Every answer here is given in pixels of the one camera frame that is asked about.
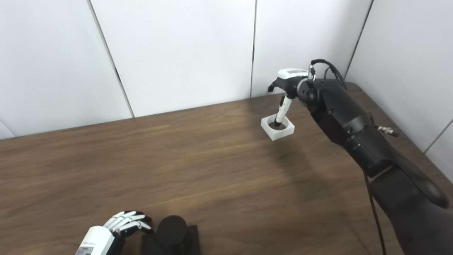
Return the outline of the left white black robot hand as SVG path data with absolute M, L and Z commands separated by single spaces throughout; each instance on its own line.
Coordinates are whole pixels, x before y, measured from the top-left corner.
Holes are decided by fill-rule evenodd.
M 90 227 L 76 255 L 119 255 L 126 239 L 139 231 L 152 233 L 152 218 L 137 210 L 120 211 L 103 225 Z

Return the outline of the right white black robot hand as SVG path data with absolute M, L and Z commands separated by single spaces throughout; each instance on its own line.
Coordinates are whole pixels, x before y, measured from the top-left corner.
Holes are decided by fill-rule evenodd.
M 282 89 L 279 110 L 274 119 L 275 126 L 281 126 L 286 114 L 289 111 L 292 101 L 298 97 L 298 88 L 301 82 L 307 80 L 309 71 L 300 68 L 284 68 L 277 72 L 277 78 L 268 87 L 268 92 L 273 92 L 275 88 Z

